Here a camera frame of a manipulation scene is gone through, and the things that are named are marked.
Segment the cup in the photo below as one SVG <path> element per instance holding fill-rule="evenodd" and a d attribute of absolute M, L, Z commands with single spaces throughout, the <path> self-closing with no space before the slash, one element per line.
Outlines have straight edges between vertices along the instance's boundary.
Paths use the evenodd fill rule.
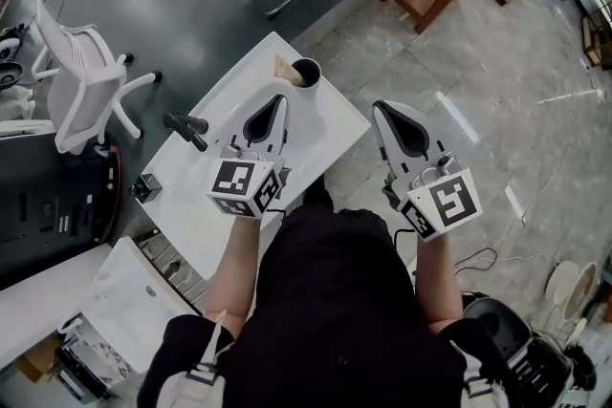
<path fill-rule="evenodd" d="M 295 85 L 295 88 L 300 91 L 308 91 L 314 89 L 321 80 L 321 67 L 312 58 L 300 58 L 292 64 L 304 82 L 304 86 Z"/>

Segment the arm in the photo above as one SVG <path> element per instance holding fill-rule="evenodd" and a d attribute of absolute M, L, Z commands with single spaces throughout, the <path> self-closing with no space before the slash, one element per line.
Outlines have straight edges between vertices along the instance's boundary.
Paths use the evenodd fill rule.
<path fill-rule="evenodd" d="M 417 245 L 417 301 L 434 333 L 463 316 L 461 292 L 455 275 L 448 238 L 442 235 Z"/>
<path fill-rule="evenodd" d="M 219 313 L 227 310 L 223 325 L 234 338 L 238 338 L 251 310 L 260 225 L 259 220 L 235 219 L 228 246 L 207 292 L 205 317 L 216 321 Z"/>

